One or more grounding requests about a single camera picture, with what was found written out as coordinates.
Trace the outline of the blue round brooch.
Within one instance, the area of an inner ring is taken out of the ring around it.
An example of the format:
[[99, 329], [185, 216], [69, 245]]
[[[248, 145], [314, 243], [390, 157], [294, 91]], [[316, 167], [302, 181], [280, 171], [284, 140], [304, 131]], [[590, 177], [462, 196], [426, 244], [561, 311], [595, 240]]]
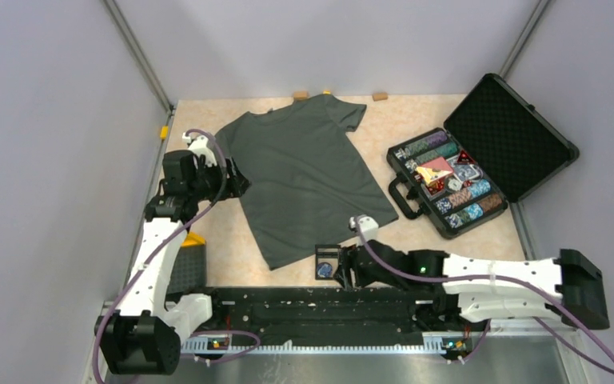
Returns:
[[333, 266], [327, 262], [321, 262], [316, 267], [316, 278], [330, 280], [333, 278]]

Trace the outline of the dark grey t-shirt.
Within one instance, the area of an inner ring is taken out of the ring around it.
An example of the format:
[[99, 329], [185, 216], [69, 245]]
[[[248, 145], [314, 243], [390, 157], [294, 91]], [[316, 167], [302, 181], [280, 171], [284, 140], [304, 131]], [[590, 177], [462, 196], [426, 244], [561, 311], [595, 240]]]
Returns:
[[247, 112], [215, 135], [249, 181], [241, 207], [268, 268], [312, 255], [317, 244], [351, 237], [361, 214], [380, 226], [398, 214], [347, 134], [367, 106], [321, 94], [289, 106]]

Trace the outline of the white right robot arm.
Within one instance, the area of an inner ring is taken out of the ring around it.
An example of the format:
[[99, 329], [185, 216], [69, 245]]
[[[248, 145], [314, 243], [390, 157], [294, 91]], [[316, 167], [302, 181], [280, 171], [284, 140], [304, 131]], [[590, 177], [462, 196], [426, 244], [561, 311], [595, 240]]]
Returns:
[[603, 273], [574, 249], [562, 249], [555, 258], [516, 262], [442, 250], [403, 252], [371, 240], [341, 250], [335, 279], [346, 289], [381, 282], [424, 291], [448, 330], [494, 318], [560, 319], [590, 330], [610, 327]]

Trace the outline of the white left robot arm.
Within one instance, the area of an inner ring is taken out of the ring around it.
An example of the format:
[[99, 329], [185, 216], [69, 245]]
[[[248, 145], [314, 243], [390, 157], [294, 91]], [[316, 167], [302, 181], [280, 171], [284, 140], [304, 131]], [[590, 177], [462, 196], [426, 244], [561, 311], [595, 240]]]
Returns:
[[142, 242], [130, 280], [108, 312], [99, 317], [94, 353], [116, 375], [170, 375], [181, 348], [199, 327], [216, 330], [224, 309], [206, 294], [186, 294], [166, 303], [171, 274], [193, 222], [249, 188], [231, 158], [175, 150], [165, 154], [157, 193], [144, 209]]

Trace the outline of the black square brooch stand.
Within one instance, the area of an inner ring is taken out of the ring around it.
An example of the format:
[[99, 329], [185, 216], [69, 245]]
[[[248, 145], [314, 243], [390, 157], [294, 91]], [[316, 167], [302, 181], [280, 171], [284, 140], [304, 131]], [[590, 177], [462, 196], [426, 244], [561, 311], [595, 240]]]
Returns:
[[341, 246], [338, 244], [335, 245], [326, 245], [326, 244], [317, 244], [315, 245], [315, 267], [314, 267], [314, 277], [318, 281], [326, 281], [316, 278], [316, 267], [321, 262], [330, 263], [333, 266], [333, 278], [335, 276], [335, 272], [338, 268], [338, 250]]

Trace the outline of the yellow triangular wedge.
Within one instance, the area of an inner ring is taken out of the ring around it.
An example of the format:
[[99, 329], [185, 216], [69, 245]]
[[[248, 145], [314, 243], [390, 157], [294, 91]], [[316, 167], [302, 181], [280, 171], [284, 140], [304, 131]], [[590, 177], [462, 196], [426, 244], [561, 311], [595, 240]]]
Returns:
[[185, 236], [185, 240], [183, 241], [181, 247], [188, 248], [193, 246], [205, 246], [206, 240], [199, 234], [195, 234], [194, 232], [189, 232]]

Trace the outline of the black perforated block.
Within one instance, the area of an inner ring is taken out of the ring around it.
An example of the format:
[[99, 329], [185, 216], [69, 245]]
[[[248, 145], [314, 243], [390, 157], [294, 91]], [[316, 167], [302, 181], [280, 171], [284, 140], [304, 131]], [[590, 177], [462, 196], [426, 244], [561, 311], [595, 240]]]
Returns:
[[207, 283], [206, 245], [182, 247], [173, 264], [167, 294], [180, 294]]

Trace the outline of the tan wooden block left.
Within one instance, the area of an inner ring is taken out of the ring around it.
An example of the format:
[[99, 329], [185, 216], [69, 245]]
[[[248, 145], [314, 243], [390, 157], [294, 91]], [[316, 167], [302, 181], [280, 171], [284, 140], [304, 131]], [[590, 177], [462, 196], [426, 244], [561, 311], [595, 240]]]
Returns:
[[294, 101], [302, 101], [309, 98], [308, 91], [295, 91], [293, 92], [293, 100]]

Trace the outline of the tan wooden block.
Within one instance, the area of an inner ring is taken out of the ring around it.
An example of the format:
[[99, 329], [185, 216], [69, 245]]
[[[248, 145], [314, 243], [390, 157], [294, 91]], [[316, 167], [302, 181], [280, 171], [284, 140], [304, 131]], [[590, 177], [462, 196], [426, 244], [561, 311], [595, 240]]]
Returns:
[[372, 94], [372, 100], [374, 102], [384, 101], [384, 100], [387, 100], [388, 98], [389, 98], [389, 95], [386, 92], [376, 92]]
[[293, 100], [294, 101], [302, 101], [309, 98], [308, 91], [295, 91], [293, 92]]

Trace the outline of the tan wooden block right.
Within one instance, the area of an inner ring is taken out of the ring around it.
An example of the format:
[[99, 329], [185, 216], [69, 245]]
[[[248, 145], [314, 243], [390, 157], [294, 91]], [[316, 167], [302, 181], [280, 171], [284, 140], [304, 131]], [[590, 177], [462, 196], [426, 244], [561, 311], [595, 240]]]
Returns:
[[387, 100], [388, 98], [389, 98], [389, 95], [386, 92], [376, 92], [372, 94], [372, 100], [374, 102], [384, 101], [384, 100]]

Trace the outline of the black poker chip case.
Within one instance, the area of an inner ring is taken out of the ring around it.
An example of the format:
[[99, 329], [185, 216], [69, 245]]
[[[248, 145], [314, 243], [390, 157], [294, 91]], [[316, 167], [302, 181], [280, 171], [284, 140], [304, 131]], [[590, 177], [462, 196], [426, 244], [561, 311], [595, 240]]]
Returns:
[[497, 217], [580, 156], [498, 74], [486, 74], [441, 127], [388, 149], [388, 191], [452, 239]]

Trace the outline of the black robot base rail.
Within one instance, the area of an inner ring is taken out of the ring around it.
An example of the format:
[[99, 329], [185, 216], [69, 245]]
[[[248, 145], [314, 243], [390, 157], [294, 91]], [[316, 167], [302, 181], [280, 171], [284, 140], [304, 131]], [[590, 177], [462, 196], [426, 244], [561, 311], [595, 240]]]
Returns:
[[469, 326], [443, 298], [374, 287], [212, 288], [213, 314], [200, 330], [244, 330], [263, 346], [417, 346], [424, 334]]

